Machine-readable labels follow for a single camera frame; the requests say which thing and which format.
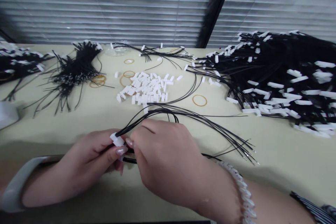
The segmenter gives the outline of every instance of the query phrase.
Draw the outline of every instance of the fingernail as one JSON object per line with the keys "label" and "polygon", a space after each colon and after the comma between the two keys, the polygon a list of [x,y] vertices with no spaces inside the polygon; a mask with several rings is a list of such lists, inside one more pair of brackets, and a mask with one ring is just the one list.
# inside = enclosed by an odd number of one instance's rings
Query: fingernail
{"label": "fingernail", "polygon": [[130,138],[126,138],[126,143],[129,147],[131,147],[133,149],[134,147],[134,141],[131,140]]}
{"label": "fingernail", "polygon": [[124,167],[122,166],[120,170],[120,177],[123,175],[123,173],[124,173]]}
{"label": "fingernail", "polygon": [[116,153],[118,154],[118,156],[122,156],[122,155],[124,155],[127,151],[128,151],[128,148],[127,148],[126,146],[123,146],[123,147],[119,147],[119,148],[116,150]]}

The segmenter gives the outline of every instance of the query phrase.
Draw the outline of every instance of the left hand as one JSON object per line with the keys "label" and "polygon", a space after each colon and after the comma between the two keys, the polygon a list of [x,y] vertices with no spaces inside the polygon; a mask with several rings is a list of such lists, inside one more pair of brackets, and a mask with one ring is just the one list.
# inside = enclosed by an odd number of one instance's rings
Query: left hand
{"label": "left hand", "polygon": [[112,170],[123,173],[118,160],[127,147],[112,145],[110,135],[118,129],[95,131],[79,139],[56,164],[36,170],[22,194],[25,207],[51,205],[73,198],[89,189]]}

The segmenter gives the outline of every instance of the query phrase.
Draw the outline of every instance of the table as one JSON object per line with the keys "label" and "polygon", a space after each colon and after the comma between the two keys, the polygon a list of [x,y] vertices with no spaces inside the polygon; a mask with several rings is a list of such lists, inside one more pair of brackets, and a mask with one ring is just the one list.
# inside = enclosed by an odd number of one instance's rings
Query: table
{"label": "table", "polygon": [[[41,53],[52,49],[58,54],[68,54],[73,51],[72,45],[24,45]],[[186,49],[195,57],[203,57],[213,51],[210,49]],[[102,52],[102,72],[106,73],[106,85],[109,87],[90,88],[85,84],[82,99],[77,110],[58,113],[54,116],[57,102],[33,119],[35,106],[22,110],[24,106],[43,96],[45,76],[38,76],[16,94],[15,104],[20,111],[21,120],[0,131],[0,159],[22,159],[38,155],[64,154],[82,134],[107,128],[123,128],[139,111],[140,107],[131,105],[127,99],[119,104],[116,95],[123,87],[119,78],[114,77],[116,71],[127,70],[141,72],[158,65],[157,57],[145,63],[135,50],[130,50],[123,56],[113,57]],[[134,59],[133,64],[125,64],[125,59]],[[175,60],[182,68],[185,61]],[[47,67],[56,62],[52,59]],[[100,68],[97,58],[93,64]],[[149,73],[160,76],[167,73],[175,77],[183,75],[180,81],[169,86],[169,100],[184,95],[194,81],[194,74],[175,69],[167,60]],[[0,86],[0,99],[4,98],[16,82]],[[71,106],[78,101],[80,87],[75,88],[71,95]],[[227,87],[210,86],[202,83],[195,94],[207,98],[208,104],[198,107],[192,102],[192,96],[175,105],[193,110],[200,114],[236,115],[241,113],[238,105],[225,100]],[[166,120],[166,115],[156,116]],[[217,132],[194,120],[179,117],[194,138],[203,153],[216,154],[230,146]],[[254,157],[260,163],[253,166],[245,161],[237,152],[231,152],[221,158],[230,162],[246,178],[270,184],[289,192],[291,190],[308,198],[314,203],[336,205],[335,184],[335,138],[325,139],[309,135],[293,129],[287,120],[260,118],[249,114],[247,117],[213,118],[243,139],[251,139],[256,154]],[[6,215],[7,221],[15,223],[63,222],[63,223],[93,223],[93,222],[144,222],[144,221],[182,221],[203,219],[196,213],[181,207],[171,205],[150,193],[143,185],[136,165],[126,164],[122,177],[117,173],[106,174],[100,182],[79,197],[62,204],[47,206],[15,215]]]}

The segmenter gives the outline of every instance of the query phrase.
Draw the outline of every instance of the wrist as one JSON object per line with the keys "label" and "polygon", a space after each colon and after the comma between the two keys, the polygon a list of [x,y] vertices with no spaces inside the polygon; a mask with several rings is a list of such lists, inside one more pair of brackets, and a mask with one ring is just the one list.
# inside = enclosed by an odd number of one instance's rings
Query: wrist
{"label": "wrist", "polygon": [[234,178],[218,164],[205,160],[207,182],[203,185],[202,197],[192,210],[219,223],[239,223],[242,202]]}
{"label": "wrist", "polygon": [[60,193],[57,178],[54,176],[55,165],[37,168],[27,180],[21,202],[27,208],[42,207],[59,203]]}

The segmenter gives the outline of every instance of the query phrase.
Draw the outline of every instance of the pile of white connectors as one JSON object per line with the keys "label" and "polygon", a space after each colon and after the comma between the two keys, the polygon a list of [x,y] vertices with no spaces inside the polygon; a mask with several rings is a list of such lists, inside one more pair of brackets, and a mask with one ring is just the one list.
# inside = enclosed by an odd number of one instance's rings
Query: pile of white connectors
{"label": "pile of white connectors", "polygon": [[133,82],[117,94],[117,101],[126,100],[126,95],[132,96],[132,105],[143,105],[144,113],[148,113],[147,103],[159,103],[168,101],[168,85],[174,85],[175,76],[169,78],[169,73],[161,78],[155,73],[136,73],[130,78]]}

